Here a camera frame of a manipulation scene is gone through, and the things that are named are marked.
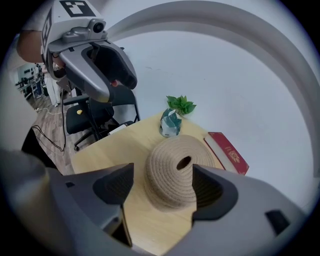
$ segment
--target chair armrest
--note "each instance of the chair armrest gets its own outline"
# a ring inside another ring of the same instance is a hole
[[[67,106],[67,105],[71,105],[71,104],[75,104],[75,103],[81,103],[81,102],[86,102],[89,100],[89,96],[88,95],[80,95],[80,96],[76,96],[76,97],[71,97],[71,98],[67,98],[63,101],[63,105]]]

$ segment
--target black cable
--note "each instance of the black cable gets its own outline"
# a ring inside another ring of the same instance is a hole
[[[39,125],[34,125],[31,127],[32,129],[36,129],[38,130],[48,141],[50,141],[52,143],[52,145],[54,145],[57,149],[59,149],[61,152],[63,152],[63,149],[61,147],[59,147],[57,144],[55,144],[51,139],[49,139],[44,132],[41,130]]]
[[[91,107],[90,107],[90,101],[91,101],[91,99],[89,99],[89,103],[88,103],[89,112],[90,112],[90,115],[91,115],[91,118],[92,118],[92,120],[93,120],[93,123],[94,123],[95,127],[98,129],[97,131],[96,131],[96,129],[94,129],[94,131],[97,132],[98,139],[101,140],[101,139],[102,139],[102,136],[101,136],[101,134],[100,134],[100,132],[99,132],[99,127],[98,127],[98,125],[97,125],[97,123],[96,123],[96,120],[95,120],[95,118],[94,118],[94,115],[92,114]]]
[[[62,97],[61,97],[61,114],[62,114],[62,129],[63,129],[63,136],[64,136],[64,144],[63,148],[55,144],[51,139],[49,139],[44,132],[41,130],[39,125],[34,125],[31,128],[38,130],[48,141],[51,142],[52,145],[54,145],[57,149],[60,150],[60,152],[64,152],[66,149],[66,143],[67,143],[67,137],[65,132],[65,115],[64,115],[64,89],[62,89]]]
[[[67,143],[67,137],[66,137],[66,132],[65,132],[64,89],[63,88],[62,88],[62,91],[61,91],[61,113],[62,113],[62,129],[63,129],[63,135],[64,135],[64,145],[63,145],[63,150],[62,151],[65,151],[66,143]]]

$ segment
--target green leaves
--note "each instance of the green leaves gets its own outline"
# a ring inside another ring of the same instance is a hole
[[[192,101],[187,101],[187,96],[180,96],[178,98],[173,96],[167,96],[168,105],[171,109],[176,110],[179,115],[186,115],[191,113],[196,105]]]

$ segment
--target cable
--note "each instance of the cable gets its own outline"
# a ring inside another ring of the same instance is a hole
[[[62,113],[51,113],[47,107],[44,107],[44,108],[41,108],[41,109],[38,109],[38,110],[35,110],[35,111],[40,112],[42,110],[47,110],[48,114],[50,114],[50,115],[61,115],[62,114]]]
[[[44,132],[41,130],[39,125],[34,125],[31,127],[32,129],[36,129],[38,130],[38,132],[40,132],[48,141],[50,141],[52,143],[52,145],[54,145],[57,149],[59,149],[61,152],[63,152],[63,149],[61,147],[59,147],[57,144],[55,144],[51,139],[49,139]]]
[[[64,115],[64,97],[62,94],[62,98],[61,98],[61,114],[62,114],[62,129],[63,129],[63,135],[64,135],[64,144],[63,144],[63,148],[61,148],[60,146],[58,146],[57,144],[55,144],[51,139],[49,139],[44,132],[41,130],[39,125],[33,125],[31,128],[32,129],[36,129],[38,130],[48,141],[50,141],[52,143],[52,145],[54,145],[57,149],[60,150],[60,152],[64,152],[66,149],[66,143],[67,143],[67,137],[66,137],[66,132],[65,132],[65,115]]]
[[[62,88],[61,91],[61,114],[62,114],[62,129],[63,129],[63,135],[64,135],[64,145],[63,145],[63,151],[66,149],[66,143],[67,143],[67,137],[65,132],[65,115],[64,115],[64,89]]]
[[[63,154],[58,154],[58,153],[52,151],[50,148],[48,148],[48,147],[42,142],[42,140],[41,140],[39,137],[37,137],[37,136],[35,136],[35,137],[36,137],[36,138],[38,139],[38,141],[40,141],[40,142],[42,143],[42,145],[43,145],[47,150],[49,150],[50,152],[52,152],[52,153],[54,153],[54,154],[56,154],[57,156],[60,156],[60,157],[63,157],[63,156],[65,155],[65,151],[63,151]]]

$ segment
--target wooden table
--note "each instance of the wooden table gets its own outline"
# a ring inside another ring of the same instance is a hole
[[[160,117],[161,113],[117,131],[71,159],[76,174],[134,163],[134,184],[124,203],[126,223],[133,244],[155,255],[163,255],[188,233],[192,213],[196,210],[194,203],[189,208],[164,213],[155,209],[145,194],[143,172],[147,156],[166,139],[159,133]],[[203,140],[207,131],[198,125],[183,119],[180,133],[199,139],[208,148]],[[223,169],[216,156],[211,154],[215,167]]]

